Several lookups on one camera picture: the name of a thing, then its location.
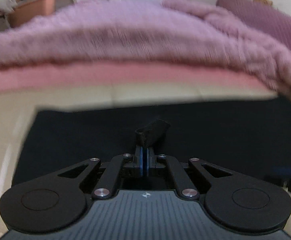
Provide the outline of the pink plastic storage bin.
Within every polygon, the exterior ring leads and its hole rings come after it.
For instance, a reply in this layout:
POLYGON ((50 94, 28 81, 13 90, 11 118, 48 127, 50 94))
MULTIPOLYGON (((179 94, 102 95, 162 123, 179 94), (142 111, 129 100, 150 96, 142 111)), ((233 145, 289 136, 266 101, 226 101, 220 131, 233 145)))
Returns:
POLYGON ((14 11, 7 15, 12 28, 19 27, 36 16, 48 16, 55 11, 55 0, 16 0, 14 11))

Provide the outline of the black pants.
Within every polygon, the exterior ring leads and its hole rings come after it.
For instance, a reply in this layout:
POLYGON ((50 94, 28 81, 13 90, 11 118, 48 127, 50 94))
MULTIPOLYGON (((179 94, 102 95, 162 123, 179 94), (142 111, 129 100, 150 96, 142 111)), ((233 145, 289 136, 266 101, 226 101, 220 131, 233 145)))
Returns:
POLYGON ((180 162, 197 157, 259 179, 291 167, 291 103, 194 102, 78 112, 41 110, 12 179, 25 181, 97 157, 109 161, 137 146, 180 162))

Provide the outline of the purple quilted headboard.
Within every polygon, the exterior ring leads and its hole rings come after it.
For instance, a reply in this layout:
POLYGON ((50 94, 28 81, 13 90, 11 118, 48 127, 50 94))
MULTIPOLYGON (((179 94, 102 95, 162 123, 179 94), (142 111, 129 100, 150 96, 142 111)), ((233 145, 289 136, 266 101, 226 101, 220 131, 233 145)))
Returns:
POLYGON ((217 0, 223 7, 251 28, 262 31, 291 50, 291 16, 253 0, 217 0))

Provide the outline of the yellow plush toy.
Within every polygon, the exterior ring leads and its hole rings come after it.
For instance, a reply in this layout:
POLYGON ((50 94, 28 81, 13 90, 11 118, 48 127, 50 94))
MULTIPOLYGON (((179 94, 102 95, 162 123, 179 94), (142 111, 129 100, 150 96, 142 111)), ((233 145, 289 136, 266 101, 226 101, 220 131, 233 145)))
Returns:
POLYGON ((269 6, 273 5, 273 1, 272 0, 252 0, 252 1, 259 2, 259 3, 265 4, 265 5, 269 5, 269 6))

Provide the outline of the pink bed sheet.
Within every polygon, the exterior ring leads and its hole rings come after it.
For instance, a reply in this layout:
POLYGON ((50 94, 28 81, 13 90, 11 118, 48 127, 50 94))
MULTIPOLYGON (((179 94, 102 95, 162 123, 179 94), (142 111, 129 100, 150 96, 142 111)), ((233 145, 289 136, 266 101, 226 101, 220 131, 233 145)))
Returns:
POLYGON ((61 86, 184 82, 233 88, 265 89, 256 77, 213 66, 162 62, 38 64, 0 68, 0 93, 61 86))

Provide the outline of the fluffy pink blanket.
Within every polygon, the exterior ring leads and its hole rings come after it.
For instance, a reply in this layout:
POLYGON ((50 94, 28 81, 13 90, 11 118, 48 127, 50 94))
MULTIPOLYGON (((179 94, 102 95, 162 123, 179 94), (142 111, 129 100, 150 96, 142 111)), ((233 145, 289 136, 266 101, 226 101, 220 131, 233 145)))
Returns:
POLYGON ((0 68, 103 60, 232 69, 291 95, 285 45, 191 0, 87 0, 0 33, 0 68))

